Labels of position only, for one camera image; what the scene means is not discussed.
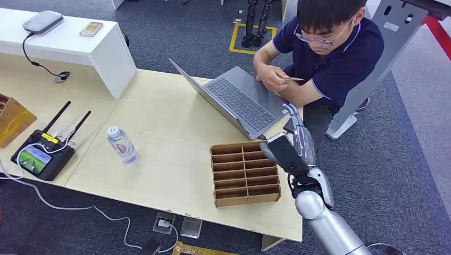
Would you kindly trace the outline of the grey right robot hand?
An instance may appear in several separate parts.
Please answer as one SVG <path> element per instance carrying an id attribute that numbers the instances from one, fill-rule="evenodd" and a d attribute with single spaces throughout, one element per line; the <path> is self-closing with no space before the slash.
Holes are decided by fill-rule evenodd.
<path id="1" fill-rule="evenodd" d="M 292 104 L 283 104 L 283 106 L 290 116 L 290 120 L 284 125 L 283 129 L 293 135 L 293 147 L 307 166 L 315 166 L 314 141 L 309 130 L 304 126 L 298 108 Z"/>

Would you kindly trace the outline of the person's right hand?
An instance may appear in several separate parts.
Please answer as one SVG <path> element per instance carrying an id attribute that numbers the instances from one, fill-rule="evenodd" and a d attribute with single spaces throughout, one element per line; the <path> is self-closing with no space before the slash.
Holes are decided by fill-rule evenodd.
<path id="1" fill-rule="evenodd" d="M 261 81 L 267 90 L 281 92 L 288 87 L 289 76 L 279 67 L 262 64 L 256 69 L 256 79 Z"/>

